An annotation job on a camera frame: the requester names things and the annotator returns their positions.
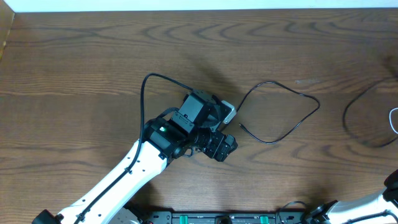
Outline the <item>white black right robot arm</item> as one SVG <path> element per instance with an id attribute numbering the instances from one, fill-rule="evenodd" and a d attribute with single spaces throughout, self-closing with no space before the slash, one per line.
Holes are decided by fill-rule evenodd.
<path id="1" fill-rule="evenodd" d="M 308 212 L 304 223 L 312 224 L 380 224 L 397 223 L 397 171 L 384 181 L 384 188 L 353 201 L 337 201 L 320 205 Z"/>

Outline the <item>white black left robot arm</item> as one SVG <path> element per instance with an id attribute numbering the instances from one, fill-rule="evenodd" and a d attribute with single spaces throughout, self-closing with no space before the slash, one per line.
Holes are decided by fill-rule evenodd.
<path id="1" fill-rule="evenodd" d="M 32 223 L 109 223 L 140 188 L 188 149 L 199 148 L 209 158 L 223 162 L 237 146 L 232 135 L 216 128 L 175 118 L 152 119 L 122 161 L 87 194 L 56 215 L 43 210 Z"/>

